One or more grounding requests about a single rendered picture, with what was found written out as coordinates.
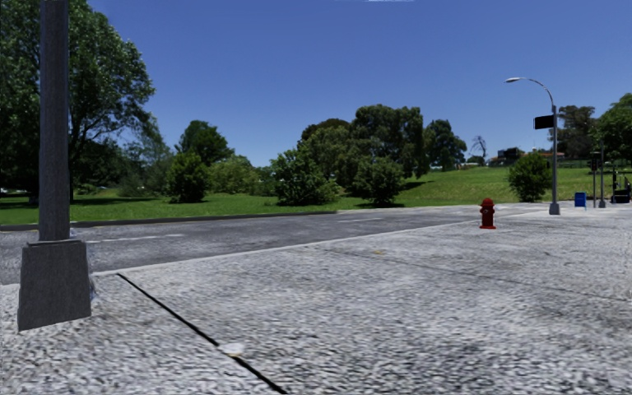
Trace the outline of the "trees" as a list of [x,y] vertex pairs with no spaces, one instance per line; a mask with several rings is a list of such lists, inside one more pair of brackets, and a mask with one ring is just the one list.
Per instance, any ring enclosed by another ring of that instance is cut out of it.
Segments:
[[417,107],[367,105],[350,122],[309,125],[295,148],[272,160],[271,172],[281,206],[323,205],[350,195],[383,207],[394,204],[407,179],[464,163],[466,149],[447,120],[425,125]]
[[[87,0],[69,2],[68,157],[72,186],[110,186],[132,167],[115,141],[162,146],[145,104],[155,92],[136,45]],[[40,0],[0,0],[0,188],[39,193]]]
[[608,160],[632,162],[632,92],[623,94],[601,116],[592,106],[558,109],[557,151],[569,160],[587,159],[604,149]]

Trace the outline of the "tree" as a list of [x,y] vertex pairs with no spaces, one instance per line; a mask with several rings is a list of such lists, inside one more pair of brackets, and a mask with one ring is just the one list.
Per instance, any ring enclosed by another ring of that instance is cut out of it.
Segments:
[[208,168],[194,152],[178,153],[167,173],[167,193],[172,203],[201,202],[208,185]]
[[175,149],[178,153],[198,155],[207,166],[226,160],[235,153],[235,149],[229,147],[228,141],[218,132],[217,126],[201,120],[190,122]]
[[538,153],[520,158],[510,167],[508,182],[520,202],[540,201],[552,183],[548,161]]

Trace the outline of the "red fire hydrant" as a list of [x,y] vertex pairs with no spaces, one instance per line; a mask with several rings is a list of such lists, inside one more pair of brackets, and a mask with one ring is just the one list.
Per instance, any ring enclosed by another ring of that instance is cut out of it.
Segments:
[[494,220],[495,203],[491,198],[486,197],[483,199],[483,201],[481,202],[480,213],[481,213],[480,228],[485,229],[485,230],[495,230],[496,229],[495,220]]

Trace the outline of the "grey street lamp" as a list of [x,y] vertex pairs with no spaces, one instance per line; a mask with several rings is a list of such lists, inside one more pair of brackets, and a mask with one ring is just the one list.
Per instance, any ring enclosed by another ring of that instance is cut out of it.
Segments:
[[552,115],[550,116],[551,121],[551,128],[553,129],[553,158],[552,158],[552,202],[549,206],[549,214],[552,216],[558,216],[560,214],[560,206],[558,203],[558,191],[557,191],[557,186],[558,186],[558,182],[557,182],[557,177],[558,177],[558,109],[557,106],[555,105],[555,101],[554,98],[550,92],[550,90],[540,81],[533,79],[533,78],[529,78],[529,77],[510,77],[504,80],[504,83],[513,83],[516,81],[531,81],[533,83],[538,84],[539,86],[541,86],[546,93],[549,95],[550,101],[551,101],[551,112]]

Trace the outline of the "grey pole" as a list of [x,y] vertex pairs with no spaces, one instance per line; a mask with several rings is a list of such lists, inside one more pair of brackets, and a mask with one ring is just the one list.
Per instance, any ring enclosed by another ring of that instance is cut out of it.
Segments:
[[606,208],[606,201],[604,199],[605,192],[605,183],[604,183],[604,165],[605,165],[605,155],[604,155],[604,142],[603,139],[600,139],[600,161],[599,161],[599,170],[600,170],[600,198],[598,207]]
[[86,244],[70,236],[68,9],[40,1],[39,238],[22,249],[21,332],[91,316]]

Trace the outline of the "traffic light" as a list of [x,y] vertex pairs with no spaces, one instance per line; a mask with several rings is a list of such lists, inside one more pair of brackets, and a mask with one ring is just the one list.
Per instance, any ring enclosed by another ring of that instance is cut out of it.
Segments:
[[597,207],[597,171],[599,168],[599,152],[592,151],[590,153],[590,168],[592,173],[592,206]]

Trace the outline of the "dark stairway railing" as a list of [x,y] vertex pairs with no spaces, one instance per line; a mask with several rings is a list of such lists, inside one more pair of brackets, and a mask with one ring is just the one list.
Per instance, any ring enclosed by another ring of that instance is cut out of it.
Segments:
[[632,182],[624,170],[611,166],[611,203],[627,204],[632,201]]

